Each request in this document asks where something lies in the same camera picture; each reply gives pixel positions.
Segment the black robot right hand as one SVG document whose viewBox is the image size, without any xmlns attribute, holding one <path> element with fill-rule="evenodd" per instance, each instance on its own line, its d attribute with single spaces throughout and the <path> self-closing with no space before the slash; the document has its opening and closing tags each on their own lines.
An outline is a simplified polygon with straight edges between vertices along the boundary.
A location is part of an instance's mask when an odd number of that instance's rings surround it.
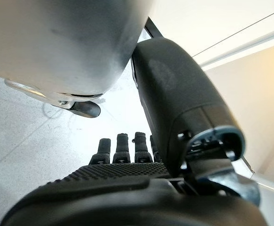
<svg viewBox="0 0 274 226">
<path fill-rule="evenodd" d="M 255 181 L 237 174 L 245 138 L 199 65 L 166 38 L 132 55 L 154 157 L 137 134 L 135 161 L 108 162 L 101 142 L 87 166 L 23 197 L 3 226 L 264 226 Z"/>
</svg>

